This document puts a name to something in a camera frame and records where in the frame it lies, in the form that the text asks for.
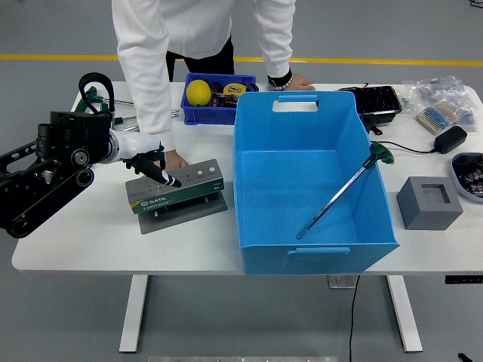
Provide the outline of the person's left hand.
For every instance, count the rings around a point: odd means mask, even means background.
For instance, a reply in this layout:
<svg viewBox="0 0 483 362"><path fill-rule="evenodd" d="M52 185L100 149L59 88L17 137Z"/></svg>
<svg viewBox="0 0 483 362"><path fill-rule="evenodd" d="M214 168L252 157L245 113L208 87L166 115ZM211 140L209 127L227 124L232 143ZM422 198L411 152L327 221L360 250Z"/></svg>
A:
<svg viewBox="0 0 483 362"><path fill-rule="evenodd" d="M296 73L293 75L292 82L290 83L288 89L291 91L314 91L315 87L313 83L314 81L311 78Z"/></svg>

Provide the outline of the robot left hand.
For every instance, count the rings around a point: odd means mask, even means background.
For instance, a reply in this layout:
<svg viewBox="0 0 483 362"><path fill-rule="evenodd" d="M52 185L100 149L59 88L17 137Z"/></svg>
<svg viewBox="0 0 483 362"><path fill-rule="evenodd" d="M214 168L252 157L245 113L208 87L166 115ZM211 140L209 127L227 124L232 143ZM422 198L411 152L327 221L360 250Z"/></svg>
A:
<svg viewBox="0 0 483 362"><path fill-rule="evenodd" d="M139 132L109 131L109 143L104 164L117 161L126 163L126 168L134 168L138 173L155 180L162 185L179 188L182 183L165 170L153 164L152 158L164 151L157 136Z"/></svg>

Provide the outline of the person's right hand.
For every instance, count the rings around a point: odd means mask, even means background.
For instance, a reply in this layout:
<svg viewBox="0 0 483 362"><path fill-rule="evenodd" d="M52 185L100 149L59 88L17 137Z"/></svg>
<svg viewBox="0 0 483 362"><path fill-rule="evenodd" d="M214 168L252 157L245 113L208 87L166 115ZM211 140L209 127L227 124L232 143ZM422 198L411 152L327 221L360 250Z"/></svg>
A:
<svg viewBox="0 0 483 362"><path fill-rule="evenodd" d="M189 163L178 154L177 150L165 152L165 170L175 170L177 168L186 167Z"/></svg>

